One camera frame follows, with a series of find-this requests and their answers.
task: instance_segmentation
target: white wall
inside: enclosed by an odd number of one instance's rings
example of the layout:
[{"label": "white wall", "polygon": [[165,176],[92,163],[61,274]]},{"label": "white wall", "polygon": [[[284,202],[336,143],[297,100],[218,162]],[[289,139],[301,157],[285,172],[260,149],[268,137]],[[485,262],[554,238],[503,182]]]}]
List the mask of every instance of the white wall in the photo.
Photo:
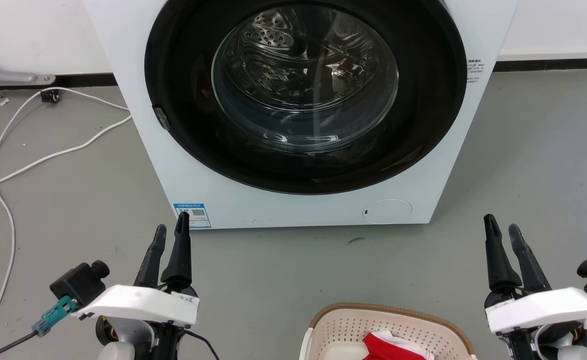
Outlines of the white wall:
[{"label": "white wall", "polygon": [[[587,58],[587,0],[520,0],[500,60],[563,58]],[[111,71],[82,0],[0,0],[0,68]]]},{"label": "white wall", "polygon": [[0,69],[111,72],[82,0],[0,0]]},{"label": "white wall", "polygon": [[519,0],[500,60],[587,59],[587,0]]}]

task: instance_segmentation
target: metal bracket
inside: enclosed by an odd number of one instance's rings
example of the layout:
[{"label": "metal bracket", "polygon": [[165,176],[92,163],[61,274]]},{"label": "metal bracket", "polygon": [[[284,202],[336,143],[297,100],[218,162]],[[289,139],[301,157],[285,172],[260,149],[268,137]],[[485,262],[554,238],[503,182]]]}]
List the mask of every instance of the metal bracket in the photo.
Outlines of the metal bracket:
[{"label": "metal bracket", "polygon": [[0,70],[0,87],[51,85],[55,80],[56,76],[49,73],[39,75],[33,72]]}]

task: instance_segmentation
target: power cord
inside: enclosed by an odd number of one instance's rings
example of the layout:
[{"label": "power cord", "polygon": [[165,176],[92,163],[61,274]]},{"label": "power cord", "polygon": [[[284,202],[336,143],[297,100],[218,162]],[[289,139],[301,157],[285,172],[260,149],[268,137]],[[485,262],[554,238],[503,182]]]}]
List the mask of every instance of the power cord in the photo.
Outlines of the power cord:
[{"label": "power cord", "polygon": [[[35,94],[33,94],[33,96],[31,96],[30,98],[28,98],[28,100],[24,101],[24,103],[15,112],[15,114],[13,115],[13,117],[11,118],[11,120],[8,122],[7,126],[5,126],[5,129],[3,130],[3,132],[0,135],[0,146],[1,146],[1,143],[3,142],[3,139],[4,139],[5,135],[7,134],[7,131],[10,129],[10,126],[12,125],[12,123],[14,122],[14,120],[17,118],[17,116],[20,113],[20,111],[23,110],[24,107],[26,107],[26,105],[29,102],[31,102],[31,100],[33,100],[33,99],[37,98],[38,96],[40,96],[40,93],[42,91],[51,91],[51,90],[61,90],[61,91],[72,92],[74,94],[78,94],[78,95],[84,96],[86,98],[90,98],[90,99],[93,99],[93,100],[100,101],[101,103],[110,105],[112,107],[129,111],[129,109],[127,109],[124,106],[113,104],[113,103],[111,103],[109,101],[103,100],[102,98],[91,96],[91,95],[88,95],[86,93],[82,93],[82,92],[76,91],[74,89],[61,88],[61,87],[56,87],[56,86],[51,87],[51,88],[42,89],[42,90],[36,92]],[[7,175],[7,176],[5,176],[3,178],[0,178],[0,183],[6,182],[7,180],[9,180],[11,178],[14,178],[15,176],[17,176],[17,175],[19,175],[21,173],[24,173],[25,171],[28,171],[29,169],[37,166],[38,164],[40,164],[42,162],[45,162],[45,161],[49,160],[51,158],[55,158],[55,157],[58,157],[58,156],[63,155],[63,154],[71,153],[72,151],[81,150],[83,148],[86,148],[91,143],[93,143],[97,138],[101,137],[104,133],[106,133],[109,130],[111,130],[113,128],[116,128],[116,127],[118,127],[120,125],[123,125],[124,123],[126,123],[127,121],[129,121],[131,118],[132,118],[131,115],[129,115],[124,120],[119,121],[119,122],[117,122],[117,123],[115,123],[115,124],[113,124],[111,126],[108,126],[108,127],[104,128],[102,131],[100,131],[94,137],[92,137],[89,141],[85,142],[84,144],[82,144],[80,146],[76,146],[76,147],[68,148],[67,150],[63,150],[63,151],[60,151],[60,152],[52,153],[51,155],[45,156],[45,157],[43,157],[42,159],[40,159],[38,161],[32,162],[28,166],[25,166],[25,167],[23,167],[23,168],[21,168],[21,169],[19,169],[17,171],[14,171],[13,173],[10,173],[9,175]],[[12,212],[10,211],[10,208],[7,206],[7,203],[5,203],[5,201],[3,200],[3,197],[1,196],[1,194],[0,194],[0,203],[2,204],[3,208],[5,208],[5,211],[7,212],[7,216],[9,218],[9,224],[11,226],[11,254],[9,256],[9,264],[8,264],[8,267],[7,267],[7,273],[5,274],[5,278],[4,278],[4,281],[2,283],[2,287],[0,289],[0,306],[1,306],[1,301],[3,300],[3,296],[5,295],[5,292],[7,290],[7,285],[9,283],[10,275],[12,274],[14,259],[15,259],[15,256],[16,256],[16,226],[14,224],[14,219],[13,219]],[[35,336],[35,334],[29,334],[28,337],[26,336],[26,337],[23,337],[22,339],[19,339],[19,340],[15,341],[15,342],[12,342],[11,344],[9,344],[9,345],[5,346],[4,348],[0,349],[0,353],[3,353],[4,351],[6,351],[8,349],[10,349],[10,348],[12,348],[14,346],[17,346],[18,344],[21,344],[21,343],[27,341],[28,339],[31,339],[33,336]]]},{"label": "power cord", "polygon": [[207,344],[207,346],[209,347],[209,350],[211,350],[211,353],[213,354],[213,357],[215,358],[215,360],[220,360],[220,357],[218,357],[218,354],[214,350],[214,347],[212,346],[211,342],[209,342],[209,340],[205,339],[204,336],[200,336],[197,333],[191,332],[189,330],[185,330],[184,333],[189,335],[190,337],[194,337],[198,340],[204,341],[204,343]]},{"label": "power cord", "polygon": [[6,346],[3,346],[0,348],[0,354],[4,353],[5,351],[15,347],[15,346],[19,346],[20,344],[23,344],[24,342],[28,341],[29,339],[35,337],[36,335],[38,335],[38,331],[33,331],[31,333],[29,333],[29,335],[24,336],[24,337],[20,337],[18,340],[15,340],[14,342],[12,342],[11,344],[8,344]]}]

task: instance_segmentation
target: red cloth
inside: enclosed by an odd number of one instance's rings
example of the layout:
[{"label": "red cloth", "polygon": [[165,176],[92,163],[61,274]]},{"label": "red cloth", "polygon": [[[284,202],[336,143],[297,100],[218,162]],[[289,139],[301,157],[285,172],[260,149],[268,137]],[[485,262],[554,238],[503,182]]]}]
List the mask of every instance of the red cloth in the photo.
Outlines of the red cloth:
[{"label": "red cloth", "polygon": [[425,360],[424,356],[390,344],[373,333],[367,333],[362,342],[369,350],[369,355],[364,360]]}]

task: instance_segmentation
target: washing machine door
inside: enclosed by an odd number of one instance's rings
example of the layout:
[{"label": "washing machine door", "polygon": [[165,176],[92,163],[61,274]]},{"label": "washing machine door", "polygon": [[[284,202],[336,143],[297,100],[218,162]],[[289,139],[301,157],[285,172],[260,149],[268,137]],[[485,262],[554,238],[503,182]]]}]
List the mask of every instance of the washing machine door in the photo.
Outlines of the washing machine door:
[{"label": "washing machine door", "polygon": [[467,60],[439,0],[169,0],[145,76],[160,125],[205,166],[268,191],[334,194],[438,144]]}]

